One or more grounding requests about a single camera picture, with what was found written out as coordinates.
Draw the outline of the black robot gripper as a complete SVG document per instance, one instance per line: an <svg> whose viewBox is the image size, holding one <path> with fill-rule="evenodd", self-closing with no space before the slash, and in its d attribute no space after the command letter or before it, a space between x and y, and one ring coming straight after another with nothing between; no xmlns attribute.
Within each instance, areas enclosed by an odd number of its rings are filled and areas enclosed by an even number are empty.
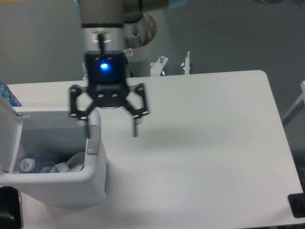
<svg viewBox="0 0 305 229"><path fill-rule="evenodd" d="M84 122L87 138L92 137L89 116L95 107L121 107L127 110L133 119L133 137L138 136L137 125L141 119L150 114L146 99L145 84L130 86L131 92L142 98L142 107L135 109L126 99L129 88L126 82L125 55L120 51L86 52L85 64L88 74L88 86L73 84L70 93L70 117ZM91 103L80 110L78 103L82 94L91 98Z"/></svg>

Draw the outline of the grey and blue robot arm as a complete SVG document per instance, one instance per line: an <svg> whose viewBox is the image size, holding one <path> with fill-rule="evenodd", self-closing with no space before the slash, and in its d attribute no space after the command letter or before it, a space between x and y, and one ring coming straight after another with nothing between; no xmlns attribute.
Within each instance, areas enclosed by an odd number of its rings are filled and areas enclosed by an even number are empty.
<svg viewBox="0 0 305 229"><path fill-rule="evenodd" d="M70 116L83 121L91 137L89 116L94 108L124 107L133 118L137 137L140 119L149 114L143 83L127 84L127 48L124 26L145 12L184 5L184 0L76 0L86 52L88 85L72 85Z"/></svg>

